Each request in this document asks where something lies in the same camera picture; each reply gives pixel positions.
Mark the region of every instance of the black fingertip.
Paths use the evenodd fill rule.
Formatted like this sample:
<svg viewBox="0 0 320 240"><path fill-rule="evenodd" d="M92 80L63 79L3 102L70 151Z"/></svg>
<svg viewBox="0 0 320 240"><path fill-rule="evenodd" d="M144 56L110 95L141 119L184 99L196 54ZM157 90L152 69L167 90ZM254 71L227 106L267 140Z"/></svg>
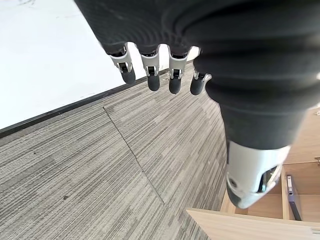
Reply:
<svg viewBox="0 0 320 240"><path fill-rule="evenodd" d="M148 79L148 87L151 91L157 91L160 88L160 78L159 75L154 76L150 75L147 77Z"/></svg>
<svg viewBox="0 0 320 240"><path fill-rule="evenodd" d="M177 94L181 88L181 79L178 79L176 76L169 81L169 91L172 94Z"/></svg>
<svg viewBox="0 0 320 240"><path fill-rule="evenodd" d="M131 72L121 73L122 79L126 84L134 84L136 82L135 70L132 68Z"/></svg>
<svg viewBox="0 0 320 240"><path fill-rule="evenodd" d="M193 77L190 85L191 94L195 96L199 95L202 92L204 85L205 85L205 81L203 81L201 78L195 79Z"/></svg>

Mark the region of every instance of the white wall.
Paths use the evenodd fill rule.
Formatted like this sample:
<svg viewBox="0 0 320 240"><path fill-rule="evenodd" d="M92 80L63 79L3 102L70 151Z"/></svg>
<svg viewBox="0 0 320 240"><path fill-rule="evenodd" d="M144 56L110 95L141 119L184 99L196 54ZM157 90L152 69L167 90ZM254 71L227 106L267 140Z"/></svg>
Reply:
<svg viewBox="0 0 320 240"><path fill-rule="evenodd" d="M136 78L145 76L129 50ZM169 67L165 45L160 66ZM122 84L72 0L0 0L0 129Z"/></svg>

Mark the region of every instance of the light wood panel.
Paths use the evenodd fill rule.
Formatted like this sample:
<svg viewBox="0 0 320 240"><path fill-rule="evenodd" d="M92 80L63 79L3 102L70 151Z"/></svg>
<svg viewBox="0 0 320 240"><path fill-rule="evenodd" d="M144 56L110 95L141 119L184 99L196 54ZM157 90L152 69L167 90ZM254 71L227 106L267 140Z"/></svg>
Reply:
<svg viewBox="0 0 320 240"><path fill-rule="evenodd" d="M302 220L320 222L320 195L299 195Z"/></svg>
<svg viewBox="0 0 320 240"><path fill-rule="evenodd" d="M242 209L242 208L235 208L235 214L242 214L242 215L248 215L248 208Z"/></svg>
<svg viewBox="0 0 320 240"><path fill-rule="evenodd" d="M287 174L284 168L281 170L281 190L282 218L284 220L295 220L294 213L289 204Z"/></svg>
<svg viewBox="0 0 320 240"><path fill-rule="evenodd" d="M320 223L298 222L189 208L187 212L212 240L314 240Z"/></svg>
<svg viewBox="0 0 320 240"><path fill-rule="evenodd" d="M230 214L234 214L236 211L236 207L230 201L227 190L225 190L220 211L223 213L230 213Z"/></svg>
<svg viewBox="0 0 320 240"><path fill-rule="evenodd" d="M320 108L308 111L285 164L315 162L320 157Z"/></svg>
<svg viewBox="0 0 320 240"><path fill-rule="evenodd" d="M266 194L259 201L248 208L248 215L282 219L281 194Z"/></svg>
<svg viewBox="0 0 320 240"><path fill-rule="evenodd" d="M283 168L294 177L299 194L320 195L320 167L316 162L286 164Z"/></svg>

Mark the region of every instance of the floor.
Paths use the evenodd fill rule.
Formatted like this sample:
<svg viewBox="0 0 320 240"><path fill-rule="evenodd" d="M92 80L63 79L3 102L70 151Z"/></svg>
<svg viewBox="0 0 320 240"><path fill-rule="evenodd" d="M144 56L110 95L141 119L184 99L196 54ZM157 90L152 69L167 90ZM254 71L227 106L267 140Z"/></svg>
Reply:
<svg viewBox="0 0 320 240"><path fill-rule="evenodd" d="M0 239L208 239L185 211L219 210L226 148L205 91L146 82L0 139Z"/></svg>

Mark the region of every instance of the striped carpet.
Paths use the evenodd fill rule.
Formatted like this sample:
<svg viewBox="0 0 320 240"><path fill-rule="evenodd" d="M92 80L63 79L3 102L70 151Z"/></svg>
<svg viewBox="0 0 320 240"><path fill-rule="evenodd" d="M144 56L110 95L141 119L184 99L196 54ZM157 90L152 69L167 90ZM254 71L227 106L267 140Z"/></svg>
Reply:
<svg viewBox="0 0 320 240"><path fill-rule="evenodd" d="M0 239L208 239L185 209L220 209L224 128L192 74L177 95L165 73L0 139Z"/></svg>

